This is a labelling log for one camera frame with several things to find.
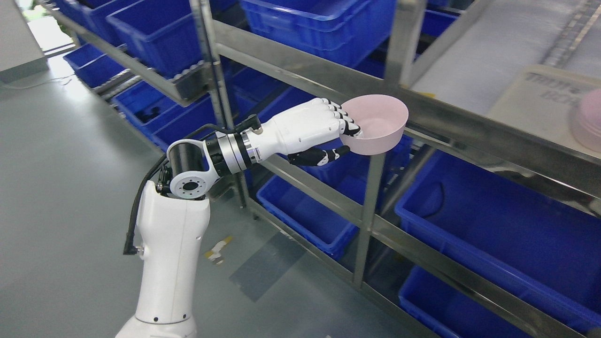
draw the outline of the concrete floor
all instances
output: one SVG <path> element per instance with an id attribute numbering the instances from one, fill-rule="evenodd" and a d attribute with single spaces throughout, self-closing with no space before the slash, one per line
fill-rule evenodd
<path id="1" fill-rule="evenodd" d="M 61 58 L 50 66 L 11 85 L 72 72 Z M 0 153 L 0 337 L 114 336 L 135 311 L 142 271 L 121 255 L 129 209 L 159 151 L 74 78 L 0 88 Z M 233 240 L 223 264 L 200 259 L 200 337 L 412 337 L 310 254 L 251 300 L 230 277 L 278 232 L 236 198 L 212 202 L 201 251 Z"/>

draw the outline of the pink container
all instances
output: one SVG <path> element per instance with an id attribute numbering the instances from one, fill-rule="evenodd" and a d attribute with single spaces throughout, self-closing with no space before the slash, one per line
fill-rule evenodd
<path id="1" fill-rule="evenodd" d="M 601 152 L 601 89 L 588 93 L 572 117 L 572 134 L 583 146 Z"/>
<path id="2" fill-rule="evenodd" d="M 407 106 L 396 97 L 365 95 L 348 100 L 342 108 L 361 127 L 358 137 L 341 135 L 343 144 L 360 155 L 385 153 L 398 144 L 409 118 Z"/>

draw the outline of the white plastic casing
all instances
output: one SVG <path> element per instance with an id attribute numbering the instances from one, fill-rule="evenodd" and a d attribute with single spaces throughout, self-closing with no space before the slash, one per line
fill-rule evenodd
<path id="1" fill-rule="evenodd" d="M 137 319 L 168 324 L 192 316 L 198 253 L 209 217 L 208 200 L 164 197 L 147 182 L 138 214 L 144 273 Z"/>
<path id="2" fill-rule="evenodd" d="M 344 122 L 334 117 L 322 99 L 313 99 L 277 114 L 262 129 L 261 134 L 247 133 L 258 162 L 275 153 L 299 153 L 332 141 L 344 130 Z"/>

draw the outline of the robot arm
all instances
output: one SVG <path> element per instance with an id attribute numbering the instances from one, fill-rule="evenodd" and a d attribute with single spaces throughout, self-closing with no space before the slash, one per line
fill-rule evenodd
<path id="1" fill-rule="evenodd" d="M 243 171 L 275 153 L 290 155 L 293 164 L 323 165 L 347 153 L 348 147 L 320 150 L 313 146 L 360 132 L 339 105 L 313 99 L 263 125 L 255 123 L 254 128 L 220 133 L 207 141 L 176 141 L 166 152 L 173 170 L 170 193 L 185 199 L 201 197 L 220 177 Z"/>
<path id="2" fill-rule="evenodd" d="M 359 135 L 360 128 L 340 108 L 313 99 L 288 109 L 264 125 L 256 116 L 232 131 L 221 129 L 207 141 L 176 141 L 145 176 L 140 186 L 124 254 L 139 254 L 144 271 L 136 313 L 117 338 L 196 338 L 192 294 L 200 243 L 209 224 L 204 196 L 219 178 L 240 172 L 274 153 L 291 162 L 325 164 L 348 148 L 322 151 L 312 146 L 341 134 Z M 161 169 L 158 183 L 150 178 Z M 140 247 L 133 246 L 138 226 Z"/>

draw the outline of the blue plastic bin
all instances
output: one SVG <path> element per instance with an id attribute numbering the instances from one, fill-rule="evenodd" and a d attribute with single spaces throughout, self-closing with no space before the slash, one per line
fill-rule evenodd
<path id="1" fill-rule="evenodd" d="M 172 78 L 202 59 L 188 0 L 143 0 L 112 13 L 107 21 L 127 50 Z"/>
<path id="2" fill-rule="evenodd" d="M 384 68 L 384 63 L 372 60 L 370 58 L 366 58 L 355 67 L 355 69 L 359 70 L 360 72 L 375 76 L 380 79 L 384 78 Z"/>
<path id="3" fill-rule="evenodd" d="M 75 21 L 80 26 L 86 27 L 86 22 L 81 11 L 81 4 L 76 0 L 53 0 L 58 10 Z"/>
<path id="4" fill-rule="evenodd" d="M 240 0 L 251 30 L 353 67 L 386 40 L 395 0 Z"/>
<path id="5" fill-rule="evenodd" d="M 96 33 L 104 41 L 119 46 L 121 41 L 115 28 L 106 21 L 106 17 L 122 8 L 130 6 L 139 0 L 88 0 L 92 8 L 81 5 L 84 21 L 89 30 Z"/>
<path id="6" fill-rule="evenodd" d="M 395 211 L 412 236 L 576 331 L 601 327 L 601 220 L 444 153 Z"/>
<path id="7" fill-rule="evenodd" d="M 237 72 L 230 83 L 240 118 L 247 116 L 248 112 L 259 102 L 267 98 L 279 86 L 284 85 L 283 82 L 252 68 L 244 68 Z"/>
<path id="8" fill-rule="evenodd" d="M 428 0 L 428 5 L 431 6 L 449 7 L 450 4 L 451 0 Z"/>
<path id="9" fill-rule="evenodd" d="M 455 20 L 457 20 L 457 18 L 457 15 L 426 10 L 421 32 L 434 37 L 439 37 L 445 30 L 447 30 L 447 28 L 449 28 L 450 25 L 453 24 L 453 22 L 455 22 Z"/>
<path id="10" fill-rule="evenodd" d="M 414 267 L 398 294 L 400 307 L 442 338 L 527 338 L 503 318 Z"/>
<path id="11" fill-rule="evenodd" d="M 77 48 L 63 58 L 73 68 L 75 75 L 90 88 L 102 85 L 124 70 L 123 66 L 89 44 Z"/>
<path id="12" fill-rule="evenodd" d="M 113 98 L 127 121 L 163 151 L 169 145 L 207 123 L 216 123 L 208 95 L 184 108 L 146 82 L 140 82 Z M 200 133 L 196 138 L 207 135 Z"/>
<path id="13" fill-rule="evenodd" d="M 183 112 L 176 118 L 172 119 L 164 127 L 160 128 L 152 136 L 152 141 L 157 144 L 163 151 L 166 151 L 169 145 L 177 140 L 180 140 L 200 128 L 207 123 L 216 123 L 215 111 L 209 95 L 203 96 L 187 108 L 176 106 L 175 109 L 182 109 Z M 202 131 L 194 138 L 200 139 L 212 130 Z"/>
<path id="14" fill-rule="evenodd" d="M 270 213 L 335 260 L 358 228 L 304 192 L 274 176 L 257 192 Z"/>
<path id="15" fill-rule="evenodd" d="M 210 0 L 211 12 L 218 13 L 232 7 L 237 0 Z"/>
<path id="16" fill-rule="evenodd" d="M 184 111 L 183 107 L 146 82 L 140 82 L 116 95 L 112 102 L 119 107 L 127 121 L 149 139 Z"/>

